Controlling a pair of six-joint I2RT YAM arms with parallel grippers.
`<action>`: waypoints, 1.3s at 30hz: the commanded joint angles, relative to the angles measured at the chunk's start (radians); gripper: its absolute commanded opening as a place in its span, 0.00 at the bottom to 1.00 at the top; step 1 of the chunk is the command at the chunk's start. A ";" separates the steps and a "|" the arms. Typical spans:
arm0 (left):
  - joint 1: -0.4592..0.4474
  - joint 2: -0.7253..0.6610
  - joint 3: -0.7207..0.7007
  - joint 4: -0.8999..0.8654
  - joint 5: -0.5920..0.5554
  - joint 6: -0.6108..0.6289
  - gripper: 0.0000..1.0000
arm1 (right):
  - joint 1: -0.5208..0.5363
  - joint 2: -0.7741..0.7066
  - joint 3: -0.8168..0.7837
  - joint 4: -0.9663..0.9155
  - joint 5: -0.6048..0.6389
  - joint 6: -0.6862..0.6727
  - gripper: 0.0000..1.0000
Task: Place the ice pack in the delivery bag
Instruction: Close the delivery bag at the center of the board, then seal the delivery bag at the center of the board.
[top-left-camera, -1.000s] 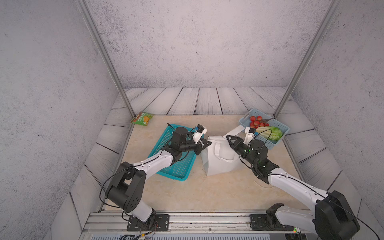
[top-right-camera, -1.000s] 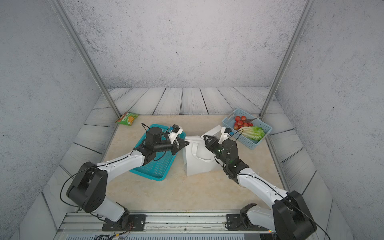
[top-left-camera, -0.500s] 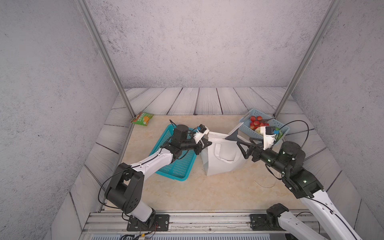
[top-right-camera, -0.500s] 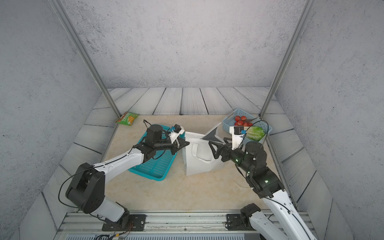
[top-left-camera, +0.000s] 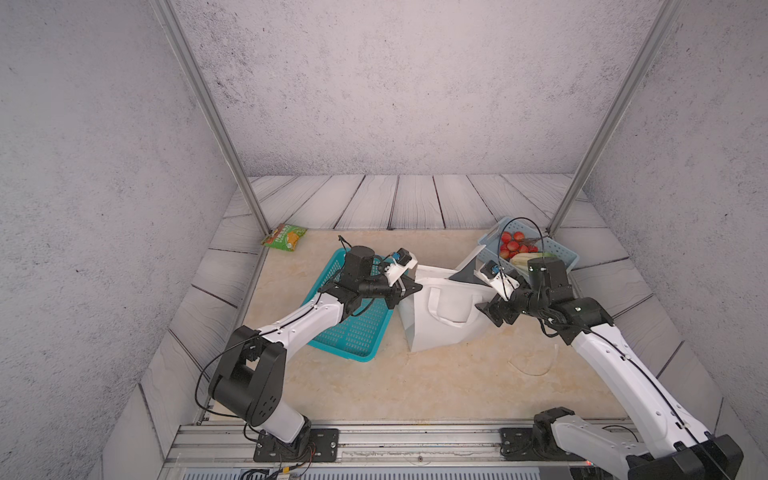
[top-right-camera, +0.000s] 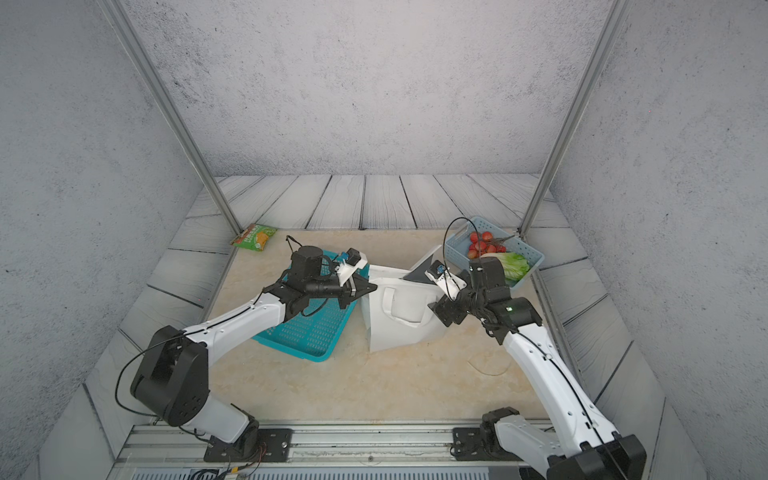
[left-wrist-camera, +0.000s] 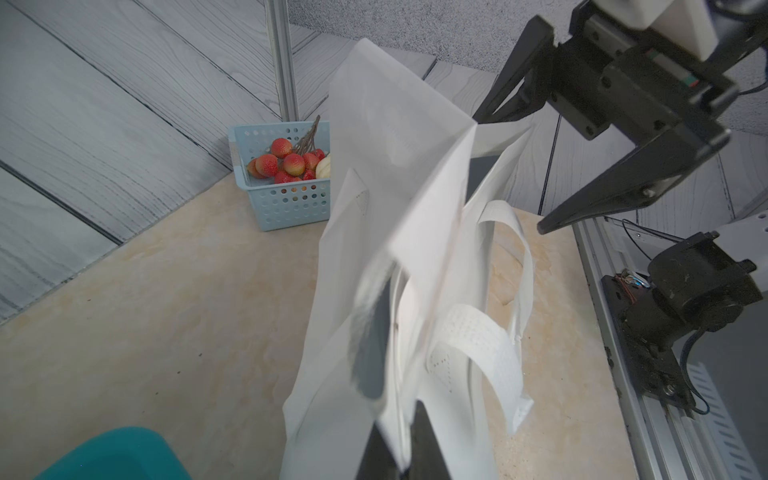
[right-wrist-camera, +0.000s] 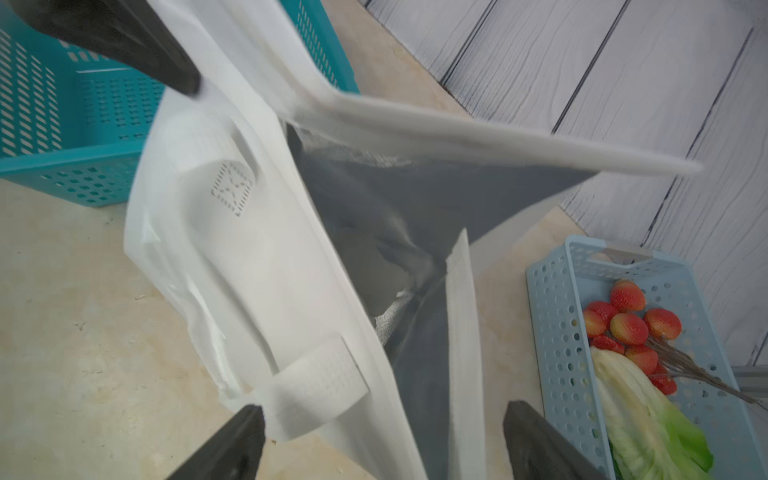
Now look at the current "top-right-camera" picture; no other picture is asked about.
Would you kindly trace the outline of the white insulated delivery bag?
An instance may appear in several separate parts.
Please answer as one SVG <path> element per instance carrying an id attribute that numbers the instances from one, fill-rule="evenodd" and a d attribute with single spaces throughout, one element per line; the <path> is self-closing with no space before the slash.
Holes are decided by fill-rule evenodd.
<path id="1" fill-rule="evenodd" d="M 361 309 L 370 352 L 431 342 L 445 335 L 447 327 L 429 308 L 442 298 L 443 291 L 426 276 L 438 249 L 434 246 L 409 270 L 381 265 L 369 268 L 369 281 L 377 289 L 362 298 Z"/>

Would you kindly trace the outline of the teal plastic basket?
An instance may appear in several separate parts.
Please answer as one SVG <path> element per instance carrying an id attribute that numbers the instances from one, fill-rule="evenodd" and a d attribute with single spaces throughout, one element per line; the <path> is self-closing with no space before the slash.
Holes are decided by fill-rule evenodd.
<path id="1" fill-rule="evenodd" d="M 300 359 L 327 360 L 359 300 L 340 308 L 333 296 L 339 286 L 335 270 L 341 254 L 334 256 L 316 246 L 294 251 L 281 279 L 266 288 L 267 293 L 285 302 L 286 318 L 253 339 Z M 368 264 L 353 277 L 368 279 Z"/>

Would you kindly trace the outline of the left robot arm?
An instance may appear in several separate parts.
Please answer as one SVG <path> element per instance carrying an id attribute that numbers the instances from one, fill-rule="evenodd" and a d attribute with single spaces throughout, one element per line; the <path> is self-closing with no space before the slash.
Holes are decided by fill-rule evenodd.
<path id="1" fill-rule="evenodd" d="M 377 288 L 367 265 L 354 248 L 332 255 L 299 246 L 277 281 L 245 304 L 185 329 L 157 330 L 134 358 L 139 366 L 131 396 L 144 415 L 209 436 L 206 461 L 252 457 L 260 447 L 259 423 L 211 394 L 211 367 L 253 339 L 298 358 L 326 360 L 357 300 Z"/>

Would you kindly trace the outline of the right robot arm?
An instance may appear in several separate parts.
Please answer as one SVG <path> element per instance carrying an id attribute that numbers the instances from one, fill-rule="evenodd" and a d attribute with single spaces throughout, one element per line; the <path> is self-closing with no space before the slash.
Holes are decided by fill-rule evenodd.
<path id="1" fill-rule="evenodd" d="M 446 326 L 477 318 L 526 375 L 554 428 L 545 432 L 511 408 L 489 412 L 480 427 L 487 455 L 512 454 L 546 479 L 642 478 L 645 448 L 636 436 L 621 435 L 589 399 L 538 311 L 511 295 L 497 258 L 474 259 L 458 276 L 434 261 L 425 275 L 444 292 L 430 310 Z"/>

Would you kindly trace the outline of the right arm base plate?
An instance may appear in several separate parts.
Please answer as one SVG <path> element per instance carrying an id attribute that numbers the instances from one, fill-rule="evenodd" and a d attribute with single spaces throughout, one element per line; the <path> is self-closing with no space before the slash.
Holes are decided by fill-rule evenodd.
<path id="1" fill-rule="evenodd" d="M 494 444 L 479 427 L 456 427 L 452 430 L 450 455 L 457 461 L 522 461 L 519 456 Z"/>

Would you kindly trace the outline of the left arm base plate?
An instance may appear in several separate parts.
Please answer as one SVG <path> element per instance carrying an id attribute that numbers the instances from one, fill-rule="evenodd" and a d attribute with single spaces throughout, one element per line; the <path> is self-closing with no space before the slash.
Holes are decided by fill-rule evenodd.
<path id="1" fill-rule="evenodd" d="M 250 428 L 234 443 L 212 437 L 203 456 L 206 463 L 284 463 L 294 431 L 289 428 Z"/>

